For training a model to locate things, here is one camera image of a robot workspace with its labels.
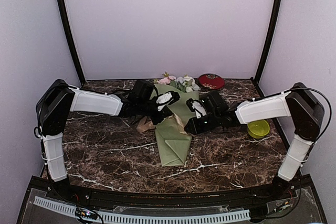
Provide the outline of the tan ribbon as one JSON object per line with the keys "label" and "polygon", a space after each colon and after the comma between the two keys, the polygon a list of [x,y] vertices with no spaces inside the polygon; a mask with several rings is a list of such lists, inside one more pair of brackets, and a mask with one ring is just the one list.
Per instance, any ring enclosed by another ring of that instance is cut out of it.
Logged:
{"label": "tan ribbon", "polygon": [[[142,118],[139,121],[139,123],[136,127],[136,130],[139,133],[143,133],[145,131],[155,129],[155,125],[152,123],[152,121],[151,120],[147,121],[147,119],[148,119],[148,117],[145,116],[144,118]],[[186,131],[184,130],[185,125],[183,124],[182,119],[177,114],[174,113],[172,116],[169,116],[166,119],[174,119],[174,121],[178,124],[177,128],[178,128],[179,133],[187,135]]]}

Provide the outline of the green and pink wrapping paper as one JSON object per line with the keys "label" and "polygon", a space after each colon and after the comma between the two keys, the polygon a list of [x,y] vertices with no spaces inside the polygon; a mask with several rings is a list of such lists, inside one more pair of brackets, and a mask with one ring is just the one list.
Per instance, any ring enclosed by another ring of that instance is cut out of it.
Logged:
{"label": "green and pink wrapping paper", "polygon": [[175,87],[156,84],[159,94],[168,91],[175,91],[180,95],[180,99],[166,107],[173,112],[172,116],[165,118],[155,126],[155,137],[158,145],[161,165],[165,166],[184,166],[188,156],[192,136],[184,131],[189,119],[196,114],[188,108],[188,99],[199,99],[199,92],[182,92]]}

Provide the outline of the pink rose fake flower stem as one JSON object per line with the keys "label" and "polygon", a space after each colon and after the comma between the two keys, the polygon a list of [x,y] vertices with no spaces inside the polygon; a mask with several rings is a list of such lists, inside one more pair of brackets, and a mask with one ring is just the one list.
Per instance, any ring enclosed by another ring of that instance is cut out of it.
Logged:
{"label": "pink rose fake flower stem", "polygon": [[154,84],[162,84],[162,85],[169,85],[172,81],[176,81],[177,78],[176,76],[170,75],[168,72],[164,72],[162,74],[163,78],[159,79],[155,79],[154,80]]}

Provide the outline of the white fake flower stem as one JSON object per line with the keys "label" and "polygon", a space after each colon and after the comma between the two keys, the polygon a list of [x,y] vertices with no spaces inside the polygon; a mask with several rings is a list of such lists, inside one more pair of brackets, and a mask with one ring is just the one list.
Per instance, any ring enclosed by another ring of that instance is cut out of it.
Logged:
{"label": "white fake flower stem", "polygon": [[194,92],[199,91],[200,87],[196,84],[196,81],[193,77],[184,75],[176,79],[177,88],[182,92]]}

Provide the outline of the lime green plastic bowl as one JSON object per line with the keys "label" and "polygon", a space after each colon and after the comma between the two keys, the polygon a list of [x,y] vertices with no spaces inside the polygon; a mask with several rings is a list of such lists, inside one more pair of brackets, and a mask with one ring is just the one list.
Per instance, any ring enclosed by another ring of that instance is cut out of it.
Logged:
{"label": "lime green plastic bowl", "polygon": [[247,132],[252,138],[260,139],[270,132],[270,126],[266,120],[253,121],[247,124]]}

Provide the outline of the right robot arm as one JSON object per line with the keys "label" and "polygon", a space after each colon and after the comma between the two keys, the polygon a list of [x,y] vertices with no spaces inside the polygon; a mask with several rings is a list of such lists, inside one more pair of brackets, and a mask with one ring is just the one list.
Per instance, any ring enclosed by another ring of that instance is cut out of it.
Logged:
{"label": "right robot arm", "polygon": [[326,98],[321,91],[297,82],[285,91],[228,104],[214,90],[198,100],[187,100],[188,108],[196,116],[188,120],[184,130],[197,135],[217,127],[236,127],[268,119],[278,124],[281,118],[290,118],[294,129],[293,139],[278,169],[276,176],[279,180],[268,187],[269,197],[278,200],[287,193],[287,182],[308,160],[316,142],[330,125],[331,119],[327,123],[323,121],[325,109],[317,95]]}

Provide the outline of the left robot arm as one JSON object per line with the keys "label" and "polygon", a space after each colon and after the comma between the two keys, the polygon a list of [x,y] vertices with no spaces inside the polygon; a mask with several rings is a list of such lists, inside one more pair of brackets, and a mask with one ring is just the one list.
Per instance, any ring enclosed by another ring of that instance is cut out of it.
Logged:
{"label": "left robot arm", "polygon": [[119,118],[141,115],[157,125],[173,114],[168,106],[179,98],[175,91],[159,93],[154,84],[145,80],[136,81],[131,89],[107,93],[70,86],[57,79],[37,102],[34,128],[35,137],[41,141],[47,173],[56,182],[54,193],[63,201],[74,197],[74,189],[63,181],[68,178],[62,139],[69,113],[88,112]]}

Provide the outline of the red floral plate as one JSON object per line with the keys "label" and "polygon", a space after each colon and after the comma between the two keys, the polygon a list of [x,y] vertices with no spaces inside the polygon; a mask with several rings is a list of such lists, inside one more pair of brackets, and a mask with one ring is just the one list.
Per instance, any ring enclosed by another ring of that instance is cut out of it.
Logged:
{"label": "red floral plate", "polygon": [[206,73],[198,77],[198,82],[202,87],[217,90],[224,86],[225,81],[223,78],[213,73]]}

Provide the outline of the black front table rail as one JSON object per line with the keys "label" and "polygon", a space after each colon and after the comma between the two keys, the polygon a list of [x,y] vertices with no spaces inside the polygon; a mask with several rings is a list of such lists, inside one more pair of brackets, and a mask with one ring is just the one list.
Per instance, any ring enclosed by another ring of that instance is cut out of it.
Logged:
{"label": "black front table rail", "polygon": [[210,193],[191,194],[145,194],[124,193],[101,189],[90,189],[75,185],[65,186],[60,190],[64,196],[74,199],[84,206],[112,208],[114,206],[143,207],[143,208],[183,208],[205,207],[214,205],[253,206],[263,205],[272,201],[264,189],[268,187],[253,187],[252,189],[238,189],[217,191]]}

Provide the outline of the left black frame post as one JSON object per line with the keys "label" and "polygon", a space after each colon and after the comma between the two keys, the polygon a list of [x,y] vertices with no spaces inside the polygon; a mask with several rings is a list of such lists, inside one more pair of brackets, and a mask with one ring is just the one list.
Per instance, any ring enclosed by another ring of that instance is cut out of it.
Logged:
{"label": "left black frame post", "polygon": [[86,79],[85,79],[85,75],[83,73],[83,69],[80,64],[75,42],[72,36],[70,22],[69,22],[67,10],[66,10],[65,0],[57,0],[57,3],[58,3],[58,8],[59,8],[60,18],[62,21],[62,26],[63,26],[64,33],[66,36],[66,41],[67,41],[70,55],[73,61],[73,65],[75,67],[76,74],[77,74],[80,84],[84,84],[86,82]]}

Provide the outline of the black frame post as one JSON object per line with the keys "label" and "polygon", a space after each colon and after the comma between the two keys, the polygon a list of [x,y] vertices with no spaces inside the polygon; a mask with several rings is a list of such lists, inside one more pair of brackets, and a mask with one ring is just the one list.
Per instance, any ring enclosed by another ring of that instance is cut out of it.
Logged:
{"label": "black frame post", "polygon": [[69,22],[67,10],[66,10],[65,0],[57,0],[57,3],[58,3],[58,8],[59,8],[60,18],[62,21],[62,26],[63,26],[64,33],[66,36],[66,41],[67,41],[70,55],[73,61],[73,65],[75,67],[76,74],[77,74],[80,84],[84,84],[86,82],[86,79],[85,79],[85,75],[83,73],[83,69],[80,64],[75,42],[72,36],[70,22]]}
{"label": "black frame post", "polygon": [[271,15],[270,15],[270,21],[269,21],[269,25],[268,25],[268,29],[267,29],[267,33],[266,33],[266,38],[265,38],[265,43],[263,46],[263,50],[261,52],[261,56],[260,56],[260,60],[259,60],[259,64],[257,67],[257,71],[256,74],[254,76],[254,82],[255,84],[258,86],[265,66],[266,66],[266,62],[267,62],[267,58],[270,52],[270,48],[271,48],[271,43],[274,37],[274,33],[275,33],[275,29],[276,29],[276,24],[277,24],[277,20],[278,20],[278,15],[279,15],[279,11],[280,11],[280,4],[281,4],[281,0],[274,0],[273,1],[273,5],[272,5],[272,10],[271,10]]}

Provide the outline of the right black frame post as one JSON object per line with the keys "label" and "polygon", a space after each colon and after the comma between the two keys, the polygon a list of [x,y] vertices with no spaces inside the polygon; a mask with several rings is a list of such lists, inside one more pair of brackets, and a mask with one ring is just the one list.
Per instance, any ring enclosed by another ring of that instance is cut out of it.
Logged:
{"label": "right black frame post", "polygon": [[260,60],[259,60],[259,64],[257,67],[257,71],[256,74],[254,76],[254,82],[255,84],[258,86],[265,66],[266,66],[266,62],[267,62],[267,58],[270,52],[270,48],[271,48],[271,43],[274,37],[274,33],[275,33],[275,29],[276,29],[276,24],[277,24],[277,20],[278,20],[278,15],[279,15],[279,11],[280,11],[280,4],[281,4],[281,0],[274,0],[273,1],[273,5],[272,5],[272,10],[271,10],[271,15],[270,15],[270,21],[269,21],[269,25],[268,25],[268,29],[267,29],[267,33],[266,33],[266,38],[265,38],[265,43],[263,46],[263,50],[261,52],[261,56],[260,56]]}

